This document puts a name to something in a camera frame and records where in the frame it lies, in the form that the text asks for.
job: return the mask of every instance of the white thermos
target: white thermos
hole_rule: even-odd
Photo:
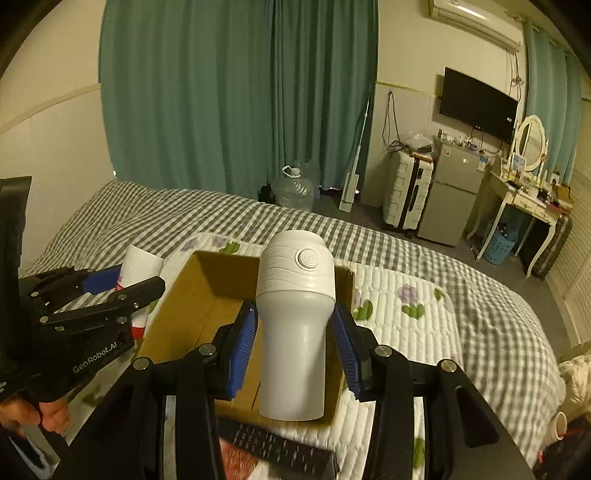
[[[256,282],[261,415],[302,421],[324,414],[326,325],[335,298],[335,262],[321,237],[291,230],[271,239]]]

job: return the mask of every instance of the blue laundry basket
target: blue laundry basket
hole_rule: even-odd
[[[500,230],[495,229],[495,233],[493,233],[491,241],[483,255],[488,263],[500,265],[507,258],[507,255],[511,253],[519,235],[517,230],[509,230],[507,234],[508,237],[505,238]]]

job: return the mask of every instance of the cardboard box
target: cardboard box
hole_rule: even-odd
[[[139,351],[155,363],[184,357],[202,343],[211,342],[217,329],[232,323],[244,300],[255,300],[259,258],[195,252],[177,277]],[[351,308],[353,272],[335,267],[336,297]],[[216,401],[216,413],[255,424],[278,422],[258,413],[262,362],[262,322],[258,323],[244,385],[232,401]],[[335,340],[326,335],[324,416],[298,425],[322,426],[335,416],[343,386],[343,368]]]
[[[574,200],[570,194],[570,187],[564,185],[554,185],[554,194],[558,200],[558,204],[567,212],[570,212],[574,206]]]

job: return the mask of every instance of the air conditioner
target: air conditioner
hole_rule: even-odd
[[[431,17],[483,37],[511,53],[523,46],[523,35],[510,22],[461,0],[429,0]]]

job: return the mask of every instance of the wall-mounted tv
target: wall-mounted tv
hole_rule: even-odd
[[[517,100],[480,80],[446,67],[439,113],[511,143]]]

